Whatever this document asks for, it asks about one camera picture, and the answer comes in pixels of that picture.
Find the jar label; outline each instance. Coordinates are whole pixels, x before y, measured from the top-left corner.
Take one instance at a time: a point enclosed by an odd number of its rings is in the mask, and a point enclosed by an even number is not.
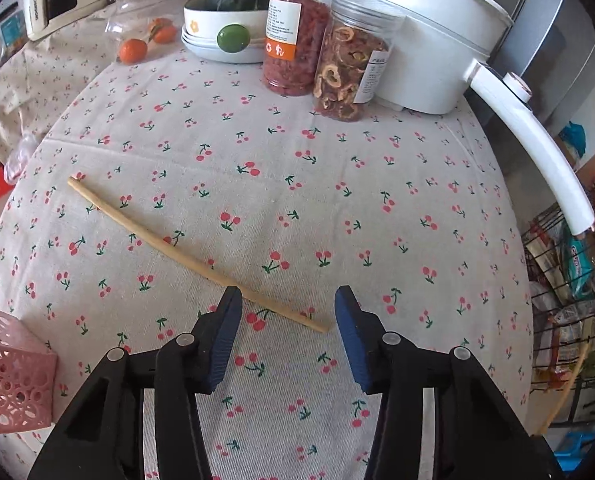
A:
[[[369,64],[364,70],[364,75],[359,82],[359,88],[353,99],[354,104],[368,103],[373,98],[379,84],[379,78],[386,68],[386,62],[390,55],[391,52],[388,50],[374,50],[371,53]]]
[[[285,61],[295,59],[297,30],[302,4],[270,0],[266,19],[266,52]]]

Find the green knob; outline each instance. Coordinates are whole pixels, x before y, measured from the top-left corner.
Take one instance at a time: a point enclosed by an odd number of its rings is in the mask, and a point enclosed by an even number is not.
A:
[[[250,43],[250,33],[244,25],[232,23],[217,33],[217,46],[224,52],[241,52]]]

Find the screw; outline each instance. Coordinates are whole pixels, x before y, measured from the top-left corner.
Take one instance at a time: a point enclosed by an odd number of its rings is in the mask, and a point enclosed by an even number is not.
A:
[[[387,345],[399,345],[401,340],[402,338],[400,335],[396,334],[395,332],[386,332],[382,336],[382,341],[384,341]]]
[[[453,355],[462,361],[466,361],[471,357],[471,351],[464,346],[458,346],[453,350]]]
[[[193,337],[193,334],[186,333],[178,335],[175,341],[177,341],[177,344],[180,346],[188,346],[190,344],[193,344],[195,338]]]
[[[121,348],[112,348],[108,351],[106,357],[109,361],[119,361],[122,357],[124,357],[124,350]]]

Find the electric pot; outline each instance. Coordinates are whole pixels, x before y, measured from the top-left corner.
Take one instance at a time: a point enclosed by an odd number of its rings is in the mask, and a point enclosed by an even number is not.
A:
[[[401,110],[445,114],[470,86],[527,150],[578,235],[594,224],[580,182],[527,102],[529,87],[514,74],[504,80],[486,60],[513,20],[493,0],[386,0],[403,9],[404,24],[391,48],[376,101]]]

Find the orange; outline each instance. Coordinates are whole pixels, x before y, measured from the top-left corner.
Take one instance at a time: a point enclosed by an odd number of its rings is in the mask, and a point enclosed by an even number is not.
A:
[[[157,27],[152,32],[152,40],[155,43],[172,43],[177,40],[179,30],[175,25],[164,25]]]
[[[117,57],[127,65],[139,63],[148,53],[148,45],[142,40],[126,40],[119,46]]]
[[[155,18],[151,23],[148,24],[148,34],[151,36],[155,28],[165,27],[166,25],[172,25],[173,22],[168,18]]]

